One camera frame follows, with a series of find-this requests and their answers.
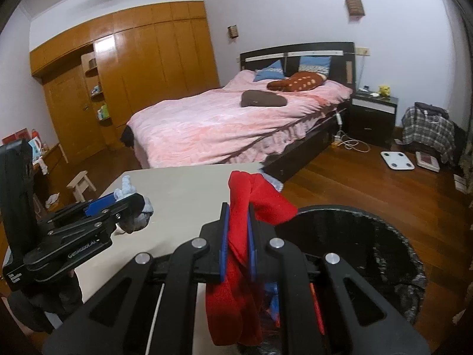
red strip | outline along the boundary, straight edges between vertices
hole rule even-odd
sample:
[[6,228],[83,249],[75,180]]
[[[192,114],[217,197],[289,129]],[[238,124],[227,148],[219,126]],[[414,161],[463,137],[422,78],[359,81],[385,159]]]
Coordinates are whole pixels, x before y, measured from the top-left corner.
[[314,307],[315,307],[315,313],[317,315],[317,323],[319,326],[319,331],[322,335],[325,335],[325,326],[323,325],[322,313],[320,312],[320,306],[317,300],[317,294],[315,292],[314,283],[310,284],[310,291],[312,292],[312,299],[314,299]]

bed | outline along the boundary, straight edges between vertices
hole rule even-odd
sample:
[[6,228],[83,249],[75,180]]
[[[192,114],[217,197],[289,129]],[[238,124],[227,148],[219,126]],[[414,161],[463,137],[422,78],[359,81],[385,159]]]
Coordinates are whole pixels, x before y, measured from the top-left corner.
[[[240,107],[255,70],[280,59],[286,76],[301,56],[332,56],[327,81],[310,91],[277,92],[284,107]],[[335,110],[346,118],[355,81],[354,44],[326,42],[260,49],[240,55],[241,71],[225,87],[180,100],[166,100],[133,115],[125,132],[143,168],[194,164],[262,162],[286,181],[331,141],[338,129]]]

pink bedsheet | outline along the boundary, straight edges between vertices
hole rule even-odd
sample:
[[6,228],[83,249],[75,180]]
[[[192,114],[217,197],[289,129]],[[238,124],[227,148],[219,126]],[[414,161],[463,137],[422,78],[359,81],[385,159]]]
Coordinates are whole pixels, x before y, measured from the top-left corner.
[[341,103],[351,94],[346,86],[327,80],[311,91],[278,93],[288,99],[284,107],[241,108],[245,90],[266,90],[268,82],[273,81],[253,83],[254,76],[254,72],[243,70],[222,89],[161,101],[134,114],[128,125],[146,152],[150,167],[221,162],[281,127]]
[[332,111],[333,106],[330,106],[323,108],[321,111],[318,111],[313,115],[308,115],[300,119],[297,123],[283,127],[282,129],[271,133],[269,136],[259,139],[248,147],[243,148],[236,155],[230,156],[229,159],[224,160],[223,162],[231,164],[262,163],[268,156],[280,155],[288,145],[292,144],[296,140],[304,138],[310,130],[314,129],[316,126],[318,127],[324,123],[325,120],[334,116]]

black bracket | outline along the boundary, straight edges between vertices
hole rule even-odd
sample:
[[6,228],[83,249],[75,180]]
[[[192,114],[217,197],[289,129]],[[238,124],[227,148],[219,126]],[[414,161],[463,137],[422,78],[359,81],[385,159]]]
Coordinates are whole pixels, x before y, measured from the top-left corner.
[[[197,283],[219,283],[224,275],[227,216],[228,205],[223,204],[220,219],[204,225],[198,238],[172,255],[136,255],[49,336],[44,355],[145,354],[147,347],[150,354],[190,355]],[[277,238],[271,225],[258,221],[252,207],[249,219],[251,271],[259,283],[279,283],[284,354],[430,353],[425,339],[338,255],[302,253]],[[359,322],[347,282],[382,311],[377,321]],[[317,286],[326,335],[318,325],[311,283]],[[330,303],[335,308],[328,313]]]
[[13,291],[30,283],[55,282],[111,246],[116,223],[137,217],[144,199],[135,193],[93,216],[86,216],[88,206],[88,202],[73,204],[39,221],[42,236],[37,247],[3,267]]

white cord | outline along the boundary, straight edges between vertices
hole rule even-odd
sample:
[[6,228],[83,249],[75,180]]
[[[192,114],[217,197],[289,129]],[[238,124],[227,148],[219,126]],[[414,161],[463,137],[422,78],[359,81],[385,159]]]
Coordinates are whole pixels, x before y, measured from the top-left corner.
[[361,79],[363,78],[363,70],[365,69],[365,58],[366,56],[363,56],[363,63],[361,64],[361,72],[359,74],[359,79],[358,79],[358,86],[356,87],[357,90],[361,86]]
[[427,117],[427,111],[425,111],[425,110],[424,110],[424,116],[425,116],[425,121],[428,122],[428,123],[430,123],[430,124],[438,124],[438,123],[440,123],[440,121],[438,121],[438,122],[431,122],[431,121],[429,120],[429,118]]
[[[337,134],[335,135],[335,137],[338,138],[341,141],[340,144],[338,144],[338,146],[344,145],[345,149],[354,149],[355,151],[363,152],[363,153],[370,152],[370,150],[371,150],[370,146],[367,143],[365,143],[364,141],[356,140],[354,138],[350,138],[350,136],[348,136],[344,131],[341,130],[341,126],[340,126],[340,129],[338,130]],[[359,144],[366,145],[367,150],[363,151],[361,149],[356,148],[356,146],[359,145]]]

